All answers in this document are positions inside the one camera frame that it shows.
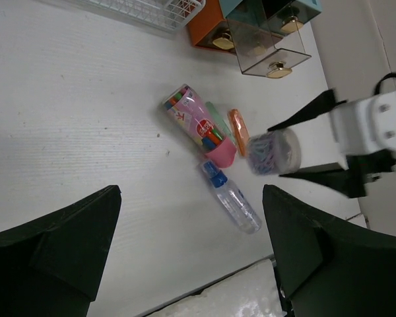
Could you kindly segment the clear drawer gold knob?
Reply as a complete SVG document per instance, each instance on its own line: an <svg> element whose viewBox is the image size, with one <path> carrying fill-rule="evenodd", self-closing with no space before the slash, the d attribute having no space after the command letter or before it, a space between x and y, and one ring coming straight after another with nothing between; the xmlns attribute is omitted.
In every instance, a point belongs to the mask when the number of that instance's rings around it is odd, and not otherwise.
<svg viewBox="0 0 396 317"><path fill-rule="evenodd" d="M281 79L312 57L300 34L303 24L294 13L261 24L249 18L229 18L227 22L244 75Z"/></svg>

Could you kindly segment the clear jar of paperclips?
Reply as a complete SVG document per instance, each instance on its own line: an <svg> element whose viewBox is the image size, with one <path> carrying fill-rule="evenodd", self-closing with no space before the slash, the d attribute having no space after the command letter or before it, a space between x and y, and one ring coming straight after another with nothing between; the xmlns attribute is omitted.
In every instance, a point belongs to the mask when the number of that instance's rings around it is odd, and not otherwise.
<svg viewBox="0 0 396 317"><path fill-rule="evenodd" d="M255 175L295 172L302 161L298 137L288 128L251 137L246 146L246 161Z"/></svg>

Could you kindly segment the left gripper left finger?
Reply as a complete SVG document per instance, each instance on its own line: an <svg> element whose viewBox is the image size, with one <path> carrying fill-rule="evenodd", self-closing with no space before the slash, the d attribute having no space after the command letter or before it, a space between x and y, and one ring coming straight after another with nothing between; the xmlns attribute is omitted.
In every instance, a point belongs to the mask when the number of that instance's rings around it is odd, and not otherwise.
<svg viewBox="0 0 396 317"><path fill-rule="evenodd" d="M0 316L86 316L120 209L111 185L0 232Z"/></svg>

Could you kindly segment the teal orange drawer box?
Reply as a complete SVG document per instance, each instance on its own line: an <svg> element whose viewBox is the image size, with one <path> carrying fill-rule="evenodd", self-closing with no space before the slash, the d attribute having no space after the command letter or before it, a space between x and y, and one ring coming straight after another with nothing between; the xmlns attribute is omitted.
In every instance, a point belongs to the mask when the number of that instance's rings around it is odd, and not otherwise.
<svg viewBox="0 0 396 317"><path fill-rule="evenodd" d="M320 1L207 1L187 28L193 47L235 54L228 19L260 26L282 38L321 12Z"/></svg>

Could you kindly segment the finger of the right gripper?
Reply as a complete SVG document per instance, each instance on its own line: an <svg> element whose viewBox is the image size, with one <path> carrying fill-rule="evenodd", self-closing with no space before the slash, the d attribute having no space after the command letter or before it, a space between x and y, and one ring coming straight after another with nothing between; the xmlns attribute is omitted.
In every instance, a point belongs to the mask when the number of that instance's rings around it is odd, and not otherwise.
<svg viewBox="0 0 396 317"><path fill-rule="evenodd" d="M281 176L319 184L349 198L360 198L367 196L367 183L379 180L382 173L393 171L396 158L393 155L347 156L346 162L348 168L336 162L301 168Z"/></svg>
<svg viewBox="0 0 396 317"><path fill-rule="evenodd" d="M301 110L296 112L293 116L281 123L278 123L277 125L268 128L267 131L272 132L276 130L282 130L303 122L313 120L320 115L331 112L334 108L346 102L346 100L337 101L334 89L326 90L307 105L305 105Z"/></svg>

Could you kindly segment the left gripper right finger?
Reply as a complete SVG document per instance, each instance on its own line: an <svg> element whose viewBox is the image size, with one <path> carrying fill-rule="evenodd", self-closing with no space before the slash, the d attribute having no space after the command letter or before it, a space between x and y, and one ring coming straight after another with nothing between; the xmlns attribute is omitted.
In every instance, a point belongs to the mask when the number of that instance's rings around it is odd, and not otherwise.
<svg viewBox="0 0 396 317"><path fill-rule="evenodd" d="M296 316L396 316L396 236L319 210L274 185L263 209Z"/></svg>

